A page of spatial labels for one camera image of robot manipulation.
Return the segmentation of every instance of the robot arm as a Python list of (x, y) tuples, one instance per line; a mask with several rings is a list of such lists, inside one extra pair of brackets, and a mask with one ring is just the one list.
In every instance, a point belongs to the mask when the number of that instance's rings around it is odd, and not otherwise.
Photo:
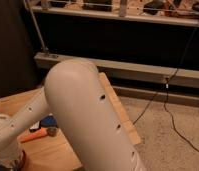
[(10, 163), (16, 146), (9, 148), (10, 142), (50, 112), (85, 170), (145, 170), (100, 83), (96, 67), (82, 59), (53, 67), (44, 89), (13, 118), (0, 125), (0, 156), (1, 153), (9, 156), (10, 160), (6, 161)]

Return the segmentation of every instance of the speckled floor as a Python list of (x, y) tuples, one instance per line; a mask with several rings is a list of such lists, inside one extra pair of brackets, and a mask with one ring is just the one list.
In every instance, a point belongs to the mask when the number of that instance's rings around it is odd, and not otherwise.
[[(120, 97), (131, 120), (145, 108), (147, 100)], [(199, 108), (167, 104), (176, 128), (199, 149)], [(199, 171), (199, 153), (172, 129), (171, 117), (163, 103), (152, 102), (136, 123), (142, 143), (136, 148), (149, 171)]]

